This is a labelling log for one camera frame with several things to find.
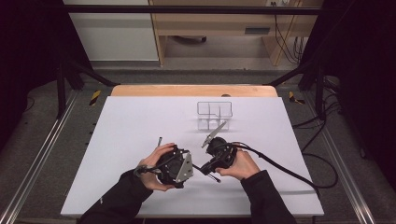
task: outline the white table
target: white table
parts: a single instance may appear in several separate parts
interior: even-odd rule
[[[157,146],[175,142],[188,149],[198,166],[211,159],[201,148],[210,131],[197,129],[198,102],[232,102],[233,118],[228,131],[218,136],[239,141],[261,151],[296,174],[310,179],[290,126],[289,117],[278,97],[114,97],[110,96],[96,125],[72,188],[61,212],[79,217],[120,175],[136,167]],[[310,186],[286,175],[252,155],[267,169],[290,212],[296,217],[323,215],[320,201]],[[247,217],[249,201],[240,183],[220,177],[218,184],[194,171],[184,189],[155,191],[142,205],[138,217]]]

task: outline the floor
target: floor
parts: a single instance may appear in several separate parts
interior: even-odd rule
[[[123,84],[262,84],[295,68],[296,64],[287,60],[273,67],[265,51],[260,50],[263,47],[256,37],[209,37],[205,43],[174,37],[169,40],[163,66],[153,62],[93,65],[102,76]],[[296,85],[299,78],[276,87],[292,124],[315,116],[314,91],[299,91]],[[23,114],[0,154],[0,223],[75,223],[72,218],[60,216],[60,210],[112,89],[89,77],[83,79],[86,83],[83,91],[67,88],[70,110],[61,120],[55,118],[56,83],[29,93],[31,108]],[[89,105],[96,90],[101,95],[94,106]],[[297,101],[290,100],[290,92]],[[325,91],[325,95],[326,105],[334,103],[333,107],[328,110],[324,128],[305,152],[333,164],[339,181],[333,188],[320,190],[325,215],[317,217],[316,222],[396,223],[394,190],[375,162],[361,157],[359,143],[337,98],[331,91]],[[321,124],[322,121],[315,120],[294,129],[301,148],[320,130]],[[316,184],[333,182],[334,173],[329,165],[310,156],[304,159]],[[300,218],[298,221],[312,222]]]

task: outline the black cable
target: black cable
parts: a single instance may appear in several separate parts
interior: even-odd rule
[[[333,109],[333,110],[331,110],[331,111],[329,111],[329,113],[328,113],[328,115],[330,115],[332,112],[334,112],[334,111],[339,111],[340,110],[340,108],[341,108],[341,106],[339,105],[339,106],[337,106],[335,109]]]
[[[304,152],[309,145],[311,145],[311,143],[315,140],[315,138],[318,137],[318,135],[320,134],[320,132],[323,130],[324,125],[326,124],[326,119],[323,120],[323,125],[320,127],[320,129],[314,134],[314,136],[305,144],[305,146],[301,149],[302,152]]]
[[[26,111],[32,109],[33,105],[35,105],[35,99],[34,99],[34,98],[32,98],[32,97],[27,97],[27,99],[30,99],[30,100],[32,100],[33,102],[32,102],[32,104],[31,104],[28,108],[26,108],[23,112],[26,112]]]
[[[202,172],[202,170],[201,170],[201,168],[199,168],[197,165],[195,165],[194,163],[192,164],[192,167],[194,167],[195,169],[197,169],[199,172],[201,172],[202,174],[204,173],[204,172]],[[218,179],[217,177],[215,177],[215,176],[213,176],[213,175],[211,175],[211,174],[208,174],[208,176],[210,177],[210,178],[212,178],[212,179],[214,179],[215,181],[217,181],[218,183],[221,183],[221,180],[220,179]]]
[[[311,154],[311,153],[306,153],[306,152],[303,153],[303,156],[314,157],[314,158],[317,158],[317,159],[319,159],[321,161],[326,162],[332,168],[332,171],[334,172],[334,176],[335,176],[334,181],[330,185],[327,185],[327,186],[317,186],[319,189],[330,189],[330,188],[334,187],[335,185],[337,185],[339,176],[338,176],[337,171],[335,170],[335,167],[329,161],[327,161],[326,159],[324,159],[324,158],[322,158],[322,157],[320,157],[318,155]]]
[[[276,7],[276,2],[271,2],[271,6]],[[282,51],[283,51],[283,53],[285,54],[285,56],[286,56],[286,58],[288,59],[288,61],[289,61],[290,63],[297,64],[297,61],[292,57],[292,55],[291,55],[291,53],[290,53],[290,51],[289,51],[289,48],[288,48],[288,45],[287,45],[287,43],[286,43],[285,38],[283,38],[282,33],[280,33],[280,29],[279,29],[279,27],[278,27],[278,25],[277,25],[277,17],[276,17],[276,14],[274,15],[274,18],[275,18],[275,40],[276,40],[276,43],[280,46],[280,48],[282,49]],[[280,37],[282,38],[283,43],[284,43],[284,45],[285,45],[285,47],[286,47],[286,50],[288,51],[289,56],[294,60],[294,62],[292,62],[292,61],[290,60],[288,54],[286,53],[286,51],[283,49],[282,45],[281,45],[281,44],[279,43],[279,41],[277,40],[277,32],[279,32]]]
[[[303,127],[303,128],[297,127],[297,128],[295,128],[295,129],[314,129],[314,128],[317,128],[317,127],[322,126],[323,124],[324,124],[324,123],[321,122],[320,124],[317,124],[317,125],[315,125],[315,126],[309,126],[309,127]]]
[[[329,105],[329,107],[326,108],[324,111],[326,112],[327,110],[331,109],[334,105],[337,105],[337,104],[339,104],[339,103],[338,103],[338,102],[332,103],[332,104]],[[312,119],[309,119],[309,120],[307,120],[307,121],[304,121],[304,122],[302,122],[302,123],[293,124],[293,125],[291,125],[291,127],[292,127],[293,129],[295,129],[295,128],[298,128],[298,127],[303,126],[303,125],[305,125],[305,124],[308,124],[308,123],[310,123],[310,122],[313,122],[313,121],[315,121],[316,119],[319,119],[319,115],[313,117]]]
[[[277,169],[279,169],[279,170],[285,172],[286,174],[291,175],[291,176],[293,176],[293,177],[305,182],[306,184],[311,186],[312,189],[314,189],[315,193],[318,195],[318,198],[320,198],[320,192],[318,190],[318,187],[314,183],[312,183],[310,180],[308,180],[305,177],[302,177],[300,175],[297,175],[293,171],[290,171],[290,170],[286,169],[285,167],[277,164],[275,161],[271,160],[270,158],[268,158],[267,156],[262,154],[260,151],[255,150],[255,149],[249,147],[248,145],[246,145],[244,143],[240,143],[240,142],[235,142],[235,143],[236,144],[240,144],[242,146],[233,145],[234,147],[244,148],[246,150],[252,151],[252,152],[256,153],[260,158],[264,159],[265,161],[268,161],[271,165],[275,166]]]
[[[163,165],[165,165],[166,163],[168,163],[169,161],[175,159],[178,155],[179,155],[179,154],[175,154],[173,157],[169,158],[167,161],[164,161],[163,163],[161,163],[161,164],[159,164],[159,165],[156,165],[156,166],[154,166],[154,167],[152,167],[152,168],[144,169],[143,172],[145,173],[145,172],[151,172],[151,171],[153,171],[153,170],[156,170],[156,169],[162,167]]]
[[[298,39],[299,37],[296,36],[294,38],[294,44],[293,44],[293,54],[294,57],[297,59],[297,63],[300,63],[301,58],[303,56],[303,45],[304,45],[304,38],[300,37],[300,43],[298,44]]]
[[[332,97],[332,96],[335,96],[335,97],[337,98],[337,97],[338,97],[338,94],[337,94],[337,93],[332,93],[332,94],[326,96],[326,98],[324,98],[324,101],[326,102],[326,101],[327,101],[330,97]]]

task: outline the metal rod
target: metal rod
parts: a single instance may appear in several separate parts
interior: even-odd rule
[[[160,145],[161,145],[161,141],[163,140],[163,138],[162,137],[160,137],[159,139],[158,139],[158,146],[157,147],[159,147]]]
[[[322,15],[341,12],[322,7],[229,7],[229,6],[109,6],[109,5],[42,5],[43,9],[69,13],[182,13],[182,14],[257,14]]]
[[[64,111],[64,114],[61,118],[56,119],[55,123],[52,126],[49,135],[47,136],[46,140],[44,141],[42,147],[38,151],[35,160],[33,161],[29,171],[27,172],[26,176],[22,180],[17,192],[14,194],[11,202],[8,204],[6,210],[0,216],[0,224],[12,224],[16,220],[21,208],[26,201],[35,181],[37,180],[41,169],[43,168],[47,157],[49,156],[50,152],[52,151],[53,146],[58,139],[59,134],[61,133],[64,124],[67,121],[70,112],[75,105],[76,99],[78,97],[78,91],[72,91],[70,94],[68,101],[67,101],[67,108]]]

